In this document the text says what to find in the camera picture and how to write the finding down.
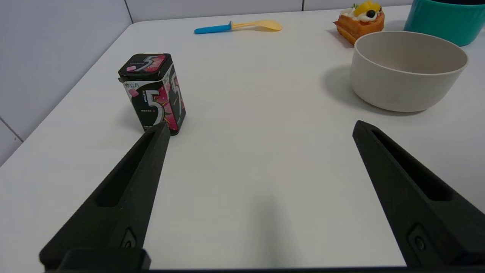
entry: white table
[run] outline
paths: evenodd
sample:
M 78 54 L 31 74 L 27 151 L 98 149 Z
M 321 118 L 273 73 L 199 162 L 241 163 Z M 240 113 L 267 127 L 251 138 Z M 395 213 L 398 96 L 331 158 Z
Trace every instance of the white table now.
M 402 29 L 409 6 L 384 10 Z M 358 119 L 485 211 L 485 35 L 440 103 L 391 113 L 352 93 L 338 15 L 131 25 L 0 169 L 0 271 L 41 271 L 40 249 L 142 134 L 116 79 L 142 52 L 172 54 L 187 109 L 146 235 L 153 269 L 404 265 L 352 139 Z M 283 31 L 192 34 L 262 18 Z

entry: gum canister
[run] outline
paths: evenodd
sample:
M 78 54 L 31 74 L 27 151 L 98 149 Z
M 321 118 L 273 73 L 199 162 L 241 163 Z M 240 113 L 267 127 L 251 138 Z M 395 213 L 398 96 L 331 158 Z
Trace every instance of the gum canister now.
M 165 121 L 178 134 L 185 105 L 170 54 L 136 54 L 118 71 L 143 129 Z

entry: plastic spoon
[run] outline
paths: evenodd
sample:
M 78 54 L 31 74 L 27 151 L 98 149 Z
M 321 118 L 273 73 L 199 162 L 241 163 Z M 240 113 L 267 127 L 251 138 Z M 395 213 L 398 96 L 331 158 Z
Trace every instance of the plastic spoon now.
M 231 21 L 227 25 L 198 28 L 194 30 L 194 33 L 205 34 L 205 33 L 223 32 L 223 31 L 229 31 L 229 30 L 242 28 L 242 27 L 249 27 L 249 26 L 260 26 L 270 31 L 280 31 L 283 28 L 278 22 L 271 21 L 271 20 L 259 20 L 259 21 L 242 23 L 242 24 L 233 24 Z

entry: tile grout line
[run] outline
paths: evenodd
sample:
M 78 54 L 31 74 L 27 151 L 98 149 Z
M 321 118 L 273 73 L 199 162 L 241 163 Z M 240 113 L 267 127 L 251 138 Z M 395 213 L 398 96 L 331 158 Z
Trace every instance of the tile grout line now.
M 5 122 L 5 120 L 2 117 L 0 117 L 0 121 L 3 122 L 3 124 L 5 124 L 5 126 L 10 130 L 10 132 L 12 132 L 18 138 L 18 140 L 24 143 L 23 139 L 17 135 L 17 133 Z
M 126 3 L 126 0 L 125 0 L 125 6 L 126 6 L 126 9 L 128 10 L 129 19 L 131 20 L 131 23 L 133 24 L 133 18 L 131 17 L 131 12 L 129 11 L 128 3 Z

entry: white tiled wall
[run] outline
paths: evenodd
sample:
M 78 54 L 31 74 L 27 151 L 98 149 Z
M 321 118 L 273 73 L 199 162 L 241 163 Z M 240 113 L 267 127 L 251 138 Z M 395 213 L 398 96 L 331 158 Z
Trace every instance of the white tiled wall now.
M 382 6 L 410 5 L 413 0 L 374 0 Z M 331 10 L 344 9 L 353 3 L 361 3 L 364 0 L 305 0 L 304 10 Z
M 130 24 L 124 0 L 0 1 L 0 116 L 26 139 Z
M 133 22 L 301 11 L 302 0 L 126 0 Z

